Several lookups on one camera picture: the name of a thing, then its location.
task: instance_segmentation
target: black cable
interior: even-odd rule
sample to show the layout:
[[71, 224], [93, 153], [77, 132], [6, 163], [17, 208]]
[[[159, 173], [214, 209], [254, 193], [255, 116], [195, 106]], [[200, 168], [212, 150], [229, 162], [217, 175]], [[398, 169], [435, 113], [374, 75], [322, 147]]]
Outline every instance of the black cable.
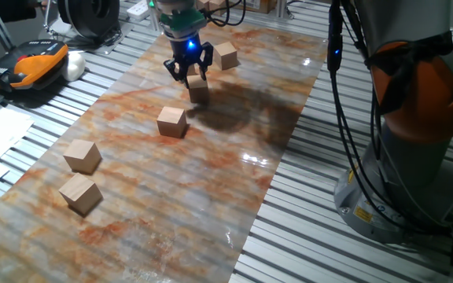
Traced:
[[[355, 168], [354, 162], [352, 160], [352, 155], [351, 155], [350, 150], [349, 150], [348, 145], [347, 145], [347, 140], [345, 139], [345, 136], [344, 136], [344, 133], [343, 133], [344, 128], [345, 128], [345, 130], [347, 132], [348, 139], [351, 142], [351, 147], [352, 147], [352, 150], [354, 152], [354, 155], [355, 155], [355, 158], [356, 158], [356, 161], [357, 161], [357, 166], [358, 166], [358, 168], [361, 171], [361, 175], [364, 177], [366, 183], [368, 183], [368, 185], [370, 186], [370, 189], [372, 191], [374, 191], [374, 193], [376, 193], [377, 196], [379, 198], [381, 198], [381, 200], [385, 204], [389, 204], [390, 203], [389, 201], [387, 201], [374, 188], [374, 186], [371, 184], [370, 180], [366, 176], [366, 173], [364, 171], [361, 159], [360, 159], [359, 154], [357, 152], [357, 149], [355, 147], [355, 143], [354, 143], [354, 141], [352, 139], [352, 135], [350, 133], [350, 129], [348, 128], [347, 120], [345, 119], [345, 115], [344, 115], [343, 109], [341, 107], [340, 98], [338, 96], [337, 78], [336, 78], [336, 76], [337, 76], [337, 70], [340, 67], [340, 62], [341, 62], [341, 50], [342, 50], [341, 25], [342, 25], [342, 23], [344, 23], [344, 19], [343, 19], [343, 16], [341, 14], [341, 11], [340, 11], [340, 4], [337, 5], [337, 3], [338, 3], [338, 0], [333, 1], [332, 7], [330, 8], [330, 35], [329, 35], [330, 42], [329, 42], [329, 46], [328, 46], [328, 53], [329, 53], [329, 56], [328, 56], [328, 70], [330, 71], [330, 77], [332, 79], [333, 97], [335, 98], [335, 106], [336, 106], [336, 109], [337, 109], [337, 121], [338, 121], [339, 130], [341, 132], [342, 142], [344, 143], [345, 152], [347, 154], [347, 158], [349, 159], [349, 163], [351, 165], [351, 169], [352, 169], [352, 171], [353, 171], [353, 173], [354, 173], [354, 175], [355, 175], [355, 177], [357, 179], [358, 185], [359, 185], [360, 189], [362, 190], [363, 194], [365, 195], [365, 197], [367, 198], [367, 200], [370, 202], [371, 206], [374, 208], [374, 210], [379, 215], [381, 215], [381, 217], [383, 217], [386, 221], [390, 222], [394, 226], [398, 226], [401, 229], [409, 230], [409, 231], [412, 231], [412, 232], [415, 232], [415, 233], [425, 233], [425, 234], [441, 233], [441, 234], [448, 234], [448, 232], [449, 232], [448, 229], [429, 230], [429, 229], [426, 228], [426, 230], [418, 230], [418, 228], [421, 226], [420, 225], [420, 221], [418, 219], [416, 219], [415, 217], [411, 217], [411, 215], [409, 215], [409, 214], [403, 213], [400, 209], [397, 209], [397, 207], [395, 205], [393, 205], [392, 208], [397, 213], [399, 213], [401, 216], [403, 216], [408, 222], [410, 222], [412, 224], [415, 224], [414, 227], [417, 227], [417, 228], [412, 229], [409, 226], [403, 226], [403, 225], [400, 225], [397, 222], [394, 222], [387, 215], [385, 215], [384, 213], [382, 213], [378, 209], [377, 205], [374, 204], [374, 202], [370, 198], [370, 195], [365, 190], [361, 179], [359, 179], [359, 174], [358, 174], [358, 172], [357, 172], [357, 170]], [[361, 45], [361, 44], [359, 44], [357, 42], [355, 42], [355, 46], [356, 46], [356, 48], [359, 49], [360, 52], [362, 52], [362, 53], [366, 52], [366, 46]], [[379, 122], [379, 123], [377, 123], [377, 126], [379, 127], [378, 132], [380, 134], [381, 133], [380, 117], [377, 118], [377, 121]]]
[[287, 2], [286, 6], [289, 6], [289, 5], [293, 4], [293, 3], [306, 3], [306, 2], [305, 1], [301, 1], [301, 0], [293, 0], [293, 1]]
[[[237, 23], [234, 23], [234, 24], [229, 23], [229, 21], [230, 21], [230, 8], [234, 8], [235, 6], [239, 5], [241, 2], [243, 2], [241, 19]], [[227, 25], [231, 26], [231, 27], [235, 27], [235, 26], [238, 26], [239, 24], [242, 24], [242, 22], [244, 21], [244, 18], [245, 18], [245, 7], [246, 7], [245, 0], [239, 0], [239, 1], [235, 2], [232, 6], [230, 6], [229, 4], [226, 4], [226, 7], [222, 7], [222, 8], [214, 9], [214, 10], [211, 10], [211, 11], [207, 11], [205, 16], [208, 19], [208, 21], [211, 21], [212, 23], [214, 23], [218, 27], [222, 28], [222, 27], [225, 27]], [[217, 11], [221, 11], [221, 10], [226, 10], [226, 19], [225, 20], [220, 20], [220, 19], [212, 17], [213, 13], [215, 13]]]
[[[353, 150], [353, 152], [355, 154], [355, 157], [356, 157], [356, 159], [358, 159], [359, 155], [358, 155], [357, 150], [355, 148], [354, 141], [352, 140], [352, 135], [351, 135], [350, 129], [348, 127], [347, 120], [345, 119], [345, 114], [344, 114], [344, 111], [343, 111], [343, 109], [341, 107], [340, 98], [339, 98], [339, 95], [338, 95], [337, 73], [336, 72], [331, 72], [330, 73], [330, 78], [331, 78], [331, 86], [332, 86], [332, 90], [333, 90], [333, 98], [335, 100], [335, 108], [337, 109], [337, 122], [338, 122], [338, 129], [339, 129], [339, 132], [340, 132], [340, 135], [341, 135], [341, 140], [344, 143], [344, 149], [345, 149], [346, 156], [348, 158], [349, 164], [351, 166], [352, 172], [353, 172], [353, 174], [354, 174], [354, 176], [356, 178], [356, 181], [357, 181], [357, 183], [359, 185], [359, 188], [361, 189], [361, 191], [362, 191], [363, 195], [365, 196], [366, 200], [368, 200], [368, 202], [370, 203], [371, 207], [375, 210], [375, 212], [377, 212], [383, 219], [385, 219], [387, 222], [393, 224], [394, 226], [396, 226], [396, 227], [398, 227], [400, 229], [403, 229], [403, 230], [408, 230], [408, 231], [414, 232], [414, 233], [434, 234], [433, 232], [430, 233], [430, 232], [426, 232], [426, 231], [420, 231], [420, 230], [412, 229], [412, 228], [410, 228], [408, 226], [401, 225], [398, 222], [395, 222], [394, 220], [390, 219], [387, 215], [385, 215], [382, 211], [380, 211], [378, 209], [376, 204], [374, 204], [372, 198], [370, 197], [370, 194], [366, 191], [363, 182], [359, 178], [358, 171], [355, 169], [354, 161], [352, 160], [352, 154], [351, 154], [351, 152], [349, 150], [349, 147], [348, 147], [348, 144], [347, 144], [347, 140], [345, 138], [344, 129], [347, 132], [349, 141], [351, 142], [351, 147], [352, 147], [352, 150]], [[358, 164], [358, 167], [361, 170], [361, 172], [364, 173], [364, 168], [363, 168], [363, 165], [361, 164], [360, 161], [361, 160], [359, 160], [357, 164]]]

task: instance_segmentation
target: warning label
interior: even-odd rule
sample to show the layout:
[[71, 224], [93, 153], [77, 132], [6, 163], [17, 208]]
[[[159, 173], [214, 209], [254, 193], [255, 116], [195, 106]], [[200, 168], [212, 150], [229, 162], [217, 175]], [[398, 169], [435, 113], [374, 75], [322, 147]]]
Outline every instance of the warning label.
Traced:
[[360, 206], [355, 207], [354, 214], [368, 223], [371, 222], [371, 218], [374, 216], [373, 214], [368, 213], [368, 211], [362, 209]]
[[[389, 217], [393, 221], [399, 221], [401, 217], [393, 211], [388, 205], [385, 205], [380, 200], [373, 198], [373, 202], [377, 205], [379, 211], [384, 213], [385, 216]], [[387, 222], [381, 215], [379, 215], [374, 208], [371, 206], [370, 202], [366, 199], [364, 195], [358, 200], [358, 204], [354, 208], [354, 215], [358, 218], [363, 220], [364, 222], [368, 222], [369, 224], [376, 226], [383, 230], [390, 230], [390, 231], [398, 231], [399, 228], [394, 226], [393, 224]]]

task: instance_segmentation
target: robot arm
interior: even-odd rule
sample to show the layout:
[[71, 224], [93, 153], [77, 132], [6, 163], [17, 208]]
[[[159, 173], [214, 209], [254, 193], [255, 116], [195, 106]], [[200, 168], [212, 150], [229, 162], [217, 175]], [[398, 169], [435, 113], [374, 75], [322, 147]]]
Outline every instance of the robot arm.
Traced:
[[195, 9], [194, 0], [156, 0], [150, 7], [157, 10], [157, 17], [164, 34], [171, 42], [173, 58], [164, 62], [172, 77], [188, 88], [186, 74], [189, 66], [197, 64], [203, 80], [212, 64], [212, 45], [201, 44], [199, 31], [207, 25], [206, 11]]

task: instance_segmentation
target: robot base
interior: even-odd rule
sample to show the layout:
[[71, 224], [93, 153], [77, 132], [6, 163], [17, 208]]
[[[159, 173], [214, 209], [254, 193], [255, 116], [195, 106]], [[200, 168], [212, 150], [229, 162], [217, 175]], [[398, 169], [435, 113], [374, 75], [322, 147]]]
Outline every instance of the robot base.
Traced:
[[[372, 185], [379, 193], [383, 194], [386, 200], [390, 200], [378, 174], [378, 163], [371, 145], [367, 148], [362, 162], [366, 176], [368, 176]], [[392, 174], [389, 174], [390, 171], [392, 172], [391, 167], [384, 166], [384, 168], [387, 171], [386, 174], [391, 176]], [[378, 196], [374, 195], [361, 176], [359, 169], [357, 170], [362, 184], [365, 186], [370, 198], [377, 205], [377, 208], [394, 222], [399, 223], [401, 226], [408, 226], [401, 215], [381, 201]], [[402, 186], [394, 182], [398, 182], [397, 179], [390, 177], [391, 196], [396, 198], [394, 201], [404, 211], [409, 211], [411, 215], [427, 223], [428, 226], [433, 225], [434, 222], [421, 212], [411, 198], [417, 202], [420, 208], [424, 209], [427, 214], [439, 222], [444, 222], [444, 219], [451, 217], [450, 212], [453, 208], [453, 163], [444, 160], [430, 185], [409, 189], [411, 198]], [[339, 179], [335, 187], [334, 200], [342, 219], [364, 237], [386, 244], [400, 244], [408, 241], [412, 236], [406, 230], [400, 229], [385, 220], [373, 209], [360, 189], [352, 170], [345, 172]]]

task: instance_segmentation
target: cable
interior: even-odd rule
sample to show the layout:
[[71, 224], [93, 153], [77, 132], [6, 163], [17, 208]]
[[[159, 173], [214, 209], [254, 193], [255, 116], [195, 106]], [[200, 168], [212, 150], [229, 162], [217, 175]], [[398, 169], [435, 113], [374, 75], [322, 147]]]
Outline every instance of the cable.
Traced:
[[[341, 107], [340, 98], [338, 97], [338, 91], [337, 91], [337, 79], [336, 79], [337, 73], [336, 73], [336, 70], [339, 68], [339, 66], [340, 66], [340, 60], [341, 60], [341, 38], [340, 38], [339, 40], [336, 39], [336, 41], [340, 42], [340, 49], [338, 49], [337, 46], [335, 46], [334, 48], [331, 47], [331, 46], [333, 46], [332, 39], [333, 39], [333, 38], [337, 38], [338, 36], [336, 36], [336, 35], [339, 35], [339, 34], [341, 33], [341, 31], [337, 32], [336, 30], [333, 30], [333, 20], [332, 20], [333, 12], [336, 13], [336, 14], [334, 15], [334, 16], [335, 16], [335, 20], [336, 20], [336, 18], [337, 18], [337, 11], [336, 11], [336, 10], [333, 11], [333, 8], [330, 9], [330, 44], [329, 44], [329, 50], [328, 50], [328, 51], [329, 51], [329, 54], [330, 54], [330, 52], [333, 52], [333, 53], [335, 53], [335, 54], [340, 54], [340, 55], [339, 55], [340, 58], [337, 59], [337, 60], [334, 60], [334, 62], [333, 62], [333, 60], [330, 60], [330, 56], [329, 56], [329, 60], [328, 60], [328, 65], [329, 65], [329, 66], [328, 66], [328, 69], [330, 70], [330, 76], [331, 76], [331, 79], [332, 79], [333, 97], [335, 98], [335, 104], [336, 104], [336, 108], [337, 108], [337, 122], [338, 122], [338, 126], [339, 126], [339, 129], [340, 129], [340, 132], [341, 132], [342, 142], [344, 143], [344, 147], [345, 147], [345, 151], [346, 151], [346, 153], [347, 153], [347, 157], [348, 157], [348, 159], [349, 159], [349, 163], [350, 163], [351, 168], [352, 168], [352, 171], [353, 171], [353, 173], [354, 173], [354, 175], [355, 175], [355, 177], [356, 177], [356, 179], [357, 179], [357, 182], [358, 182], [358, 185], [359, 185], [360, 189], [362, 190], [362, 192], [363, 192], [363, 194], [365, 195], [365, 197], [367, 198], [367, 200], [372, 204], [372, 207], [374, 208], [374, 210], [375, 210], [379, 215], [381, 215], [386, 221], [390, 222], [390, 223], [393, 224], [394, 226], [398, 226], [399, 228], [402, 228], [402, 229], [405, 229], [405, 230], [411, 230], [411, 231], [413, 231], [413, 232], [415, 232], [415, 233], [430, 233], [430, 234], [441, 233], [441, 234], [447, 234], [447, 235], [448, 235], [448, 234], [451, 232], [451, 230], [449, 230], [449, 229], [447, 228], [447, 226], [444, 226], [443, 229], [431, 229], [431, 230], [430, 230], [430, 229], [427, 229], [427, 228], [426, 228], [425, 230], [421, 230], [421, 229], [417, 229], [417, 228], [416, 228], [416, 229], [412, 229], [412, 228], [410, 228], [410, 227], [408, 227], [408, 226], [402, 226], [402, 225], [400, 225], [399, 223], [392, 221], [389, 217], [387, 217], [387, 216], [384, 215], [381, 211], [378, 210], [377, 205], [374, 205], [374, 202], [371, 201], [370, 195], [369, 195], [369, 194], [367, 193], [367, 191], [365, 190], [364, 185], [363, 185], [361, 179], [359, 179], [359, 174], [358, 174], [358, 172], [357, 172], [357, 170], [356, 170], [356, 168], [355, 168], [354, 162], [352, 161], [352, 155], [351, 155], [350, 150], [349, 150], [349, 148], [348, 148], [347, 140], [345, 139], [345, 136], [344, 136], [344, 132], [343, 132], [344, 128], [345, 128], [345, 130], [346, 130], [346, 132], [347, 132], [347, 134], [348, 134], [348, 139], [349, 139], [349, 141], [351, 142], [351, 147], [352, 147], [352, 150], [354, 151], [355, 158], [356, 158], [356, 160], [357, 160], [357, 166], [358, 166], [359, 169], [361, 170], [361, 175], [365, 178], [365, 181], [366, 181], [367, 183], [369, 183], [369, 186], [370, 186], [370, 188], [374, 191], [374, 193], [376, 193], [380, 198], [382, 198], [382, 195], [379, 194], [379, 193], [376, 191], [376, 189], [370, 184], [370, 182], [369, 182], [369, 180], [368, 180], [368, 178], [367, 178], [367, 176], [366, 176], [366, 174], [365, 174], [365, 172], [364, 172], [364, 169], [362, 168], [361, 160], [360, 160], [360, 158], [359, 158], [359, 155], [358, 155], [358, 153], [357, 153], [357, 150], [355, 150], [355, 144], [354, 144], [354, 141], [352, 140], [352, 135], [350, 134], [350, 130], [348, 129], [347, 121], [346, 121], [346, 119], [345, 119], [344, 112], [343, 112], [343, 109], [342, 109], [342, 107]], [[363, 52], [366, 52], [366, 51], [365, 51], [365, 50], [366, 50], [366, 46], [361, 46], [361, 44], [360, 44], [359, 42], [355, 42], [355, 46], [360, 50], [360, 52], [362, 52], [362, 50], [361, 50], [362, 48], [363, 48]], [[335, 64], [335, 65], [336, 65], [336, 66], [335, 66], [336, 69], [333, 70], [333, 67], [330, 67], [331, 64]], [[379, 116], [379, 115], [375, 115], [375, 113], [378, 113], [378, 112], [375, 111], [375, 109], [376, 109], [375, 105], [378, 103], [378, 102], [376, 101], [376, 95], [375, 95], [375, 93], [374, 93], [374, 96], [375, 96], [375, 97], [372, 97], [372, 102], [373, 102], [373, 104], [372, 104], [372, 111], [373, 111], [373, 112], [371, 113], [371, 117], [370, 117], [370, 125], [371, 125], [370, 133], [372, 134], [372, 144], [374, 145], [374, 149], [375, 149], [375, 152], [376, 152], [376, 157], [379, 157], [379, 156], [380, 156], [380, 152], [379, 152], [379, 148], [377, 147], [377, 145], [379, 145], [379, 143], [381, 143], [381, 138], [378, 139], [379, 142], [375, 142], [375, 137], [374, 137], [374, 125], [373, 125], [373, 124], [374, 124], [374, 117], [375, 117], [376, 120], [377, 120], [377, 127], [378, 127], [377, 131], [378, 131], [379, 134], [381, 133], [381, 128], [380, 128], [380, 116]], [[396, 207], [394, 207], [394, 205], [393, 205], [393, 209], [394, 209], [396, 212], [400, 213], [400, 214], [401, 214], [407, 221], [409, 221], [409, 222], [420, 222], [419, 219], [416, 219], [415, 217], [412, 217], [410, 214], [402, 213], [402, 211], [400, 211], [399, 209], [397, 209]]]
[[[378, 209], [378, 206], [374, 204], [372, 198], [370, 197], [370, 194], [366, 191], [363, 182], [359, 178], [358, 171], [355, 169], [354, 161], [352, 160], [352, 154], [351, 154], [351, 152], [349, 150], [349, 147], [348, 147], [348, 144], [347, 144], [347, 140], [345, 138], [344, 129], [346, 130], [347, 135], [348, 135], [348, 139], [351, 142], [352, 150], [355, 152], [355, 157], [356, 157], [356, 159], [358, 159], [359, 155], [358, 155], [357, 150], [355, 148], [355, 144], [354, 144], [354, 141], [352, 139], [352, 135], [351, 135], [350, 129], [348, 127], [347, 120], [345, 119], [344, 111], [343, 111], [343, 109], [341, 107], [340, 98], [339, 98], [339, 95], [338, 95], [337, 73], [336, 72], [331, 72], [330, 73], [330, 78], [331, 78], [331, 86], [332, 86], [332, 90], [333, 90], [333, 98], [335, 100], [335, 107], [337, 109], [338, 129], [339, 129], [339, 132], [340, 132], [340, 135], [341, 135], [342, 142], [344, 143], [345, 152], [346, 152], [349, 164], [351, 166], [352, 172], [353, 172], [353, 174], [354, 174], [354, 176], [356, 178], [356, 181], [357, 181], [357, 183], [359, 185], [359, 188], [361, 189], [361, 191], [362, 191], [363, 195], [365, 196], [366, 200], [368, 200], [368, 202], [370, 203], [371, 207], [375, 210], [375, 212], [377, 212], [382, 218], [384, 218], [387, 222], [393, 224], [394, 226], [396, 226], [396, 227], [398, 227], [400, 229], [403, 229], [403, 230], [409, 230], [409, 231], [414, 232], [414, 233], [427, 233], [425, 231], [412, 229], [412, 228], [410, 228], [408, 226], [404, 226], [404, 225], [399, 224], [398, 222], [395, 222], [394, 220], [390, 219], [387, 215], [385, 215], [382, 211], [380, 211]], [[361, 172], [364, 173], [364, 168], [363, 168], [363, 165], [362, 165], [362, 163], [360, 161], [361, 160], [359, 160], [359, 162], [357, 164], [358, 164], [358, 167], [361, 170]], [[373, 186], [370, 187], [370, 188], [373, 191], [375, 191], [375, 188]]]
[[[237, 23], [231, 24], [229, 22], [230, 21], [230, 8], [234, 8], [235, 6], [239, 5], [241, 2], [243, 2], [241, 19]], [[211, 10], [211, 11], [206, 11], [204, 13], [204, 15], [208, 19], [208, 21], [211, 21], [212, 23], [214, 23], [218, 27], [222, 28], [222, 27], [225, 27], [227, 25], [231, 26], [231, 27], [235, 27], [235, 26], [238, 26], [239, 24], [242, 24], [242, 22], [244, 21], [244, 18], [245, 18], [245, 7], [246, 7], [246, 1], [245, 0], [239, 0], [239, 1], [235, 2], [232, 6], [230, 6], [229, 4], [226, 4], [226, 7], [214, 9], [214, 10]], [[212, 14], [214, 14], [217, 11], [221, 11], [221, 10], [226, 10], [225, 20], [220, 20], [220, 19], [212, 17]]]

